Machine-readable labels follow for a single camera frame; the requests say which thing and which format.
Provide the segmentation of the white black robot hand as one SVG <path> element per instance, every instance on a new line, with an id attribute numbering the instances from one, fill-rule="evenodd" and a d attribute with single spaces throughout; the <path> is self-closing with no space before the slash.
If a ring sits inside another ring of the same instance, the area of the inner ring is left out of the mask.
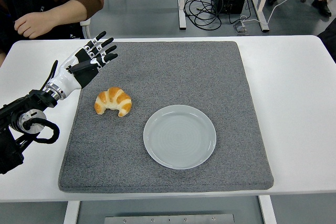
<path id="1" fill-rule="evenodd" d="M 46 83 L 45 91 L 63 100 L 88 85 L 102 67 L 118 56 L 113 52 L 116 45 L 111 45 L 113 38 L 99 41 L 105 35 L 105 31 L 101 32 L 71 54 L 58 68 L 58 74 Z"/>

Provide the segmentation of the person's left hand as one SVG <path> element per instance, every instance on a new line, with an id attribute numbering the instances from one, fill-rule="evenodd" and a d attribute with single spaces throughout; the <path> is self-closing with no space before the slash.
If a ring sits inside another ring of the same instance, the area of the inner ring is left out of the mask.
<path id="1" fill-rule="evenodd" d="M 19 35 L 35 39 L 50 32 L 56 25 L 57 23 L 49 14 L 34 12 L 17 19 L 14 23 L 14 29 Z"/>

